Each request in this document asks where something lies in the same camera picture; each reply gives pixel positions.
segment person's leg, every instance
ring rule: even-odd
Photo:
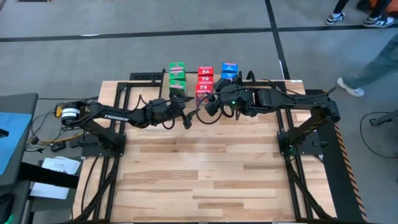
[[[378,0],[372,9],[371,15],[363,21],[365,27],[389,27],[394,24],[393,17],[382,16],[392,0]]]
[[[349,0],[339,0],[337,2],[335,10],[333,10],[333,13],[330,14],[330,16],[328,16],[325,21],[327,25],[332,25],[335,22],[342,21],[344,19],[345,14],[342,13],[341,11],[344,9],[348,1]]]
[[[362,86],[373,83],[398,71],[398,34],[395,35],[381,50],[379,55],[368,63],[361,72],[353,76],[344,76],[338,84],[348,93],[361,96]]]

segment wooden tabletop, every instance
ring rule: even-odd
[[[188,96],[194,96],[196,81],[196,74],[187,74]],[[100,103],[113,105],[118,82],[121,81],[103,82]],[[301,81],[285,83],[288,89],[305,94]],[[168,85],[166,73],[162,87],[162,97],[166,99]],[[159,87],[133,87],[129,109],[136,106],[139,94],[149,101],[158,98],[159,91]],[[194,109],[192,100],[185,110]],[[206,121],[216,118],[207,116],[204,108],[200,116]],[[287,128],[284,111],[282,116]],[[298,126],[310,113],[292,110],[292,116]],[[109,126],[105,119],[96,121]],[[180,120],[176,120],[172,130],[162,125],[137,129],[126,124],[127,144],[120,160],[111,222],[295,220],[285,162],[279,154],[278,130],[275,113],[253,118],[241,116],[239,121],[222,117],[211,126],[194,118],[189,130],[184,129]],[[98,159],[88,182],[84,206],[97,191],[102,160]],[[323,164],[314,156],[302,156],[302,160],[309,191],[335,217]],[[80,214],[83,189],[93,161],[94,158],[88,158],[83,163],[73,204],[75,217]],[[299,189],[297,192],[301,215],[305,217],[302,194]],[[107,197],[106,192],[100,218],[104,217]]]

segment stacked boxes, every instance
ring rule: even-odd
[[[238,64],[224,62],[221,71],[222,78],[232,80],[238,74]]]
[[[195,98],[197,106],[201,99],[206,96],[206,93],[213,92],[214,78],[213,67],[198,67],[198,83],[195,87]]]
[[[184,97],[187,95],[187,83],[185,80],[185,64],[172,62],[169,65],[169,89],[170,95]]]

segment sneaker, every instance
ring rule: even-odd
[[[340,86],[340,87],[342,87],[345,91],[347,91],[347,93],[349,93],[349,94],[352,95],[352,96],[361,97],[361,96],[365,95],[365,92],[364,92],[361,88],[357,88],[357,89],[355,90],[355,89],[352,89],[352,88],[348,87],[348,86],[343,82],[343,79],[342,79],[342,78],[337,79],[337,85]]]
[[[393,24],[394,24],[394,18],[386,17],[386,16],[383,16],[383,17],[381,16],[381,17],[378,17],[377,19],[368,17],[363,21],[363,26],[365,26],[365,27],[385,28],[385,27],[389,27]]]
[[[342,21],[346,17],[346,14],[340,13],[338,17],[333,17],[333,14],[330,14],[330,16],[326,19],[325,24],[326,25],[332,25],[337,21]]]

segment green box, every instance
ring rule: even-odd
[[[169,72],[176,71],[176,70],[184,70],[185,71],[185,64],[184,62],[172,62],[169,65]]]
[[[169,80],[172,80],[172,79],[185,81],[185,71],[184,70],[170,71],[169,72]]]
[[[181,80],[170,80],[169,84],[171,96],[187,96],[187,83]]]

